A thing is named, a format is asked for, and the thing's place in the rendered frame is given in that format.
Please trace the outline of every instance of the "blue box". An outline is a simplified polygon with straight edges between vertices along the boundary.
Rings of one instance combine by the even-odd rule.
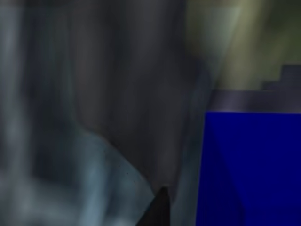
[[[301,115],[207,112],[197,226],[301,226]]]

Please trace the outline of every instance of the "blue block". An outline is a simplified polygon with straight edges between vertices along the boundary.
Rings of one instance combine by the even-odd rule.
[[[197,226],[301,226],[301,115],[207,112]]]

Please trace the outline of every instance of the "blue cube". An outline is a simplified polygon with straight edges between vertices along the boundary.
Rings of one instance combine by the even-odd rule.
[[[207,112],[197,226],[301,226],[301,115]]]

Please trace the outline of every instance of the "blue surface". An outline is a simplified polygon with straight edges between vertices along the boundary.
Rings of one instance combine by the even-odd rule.
[[[301,115],[207,112],[199,225],[301,226]]]

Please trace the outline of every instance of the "box top face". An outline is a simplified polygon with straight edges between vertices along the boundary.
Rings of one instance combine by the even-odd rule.
[[[218,149],[245,207],[300,207],[300,128],[298,114],[207,112],[203,152]]]

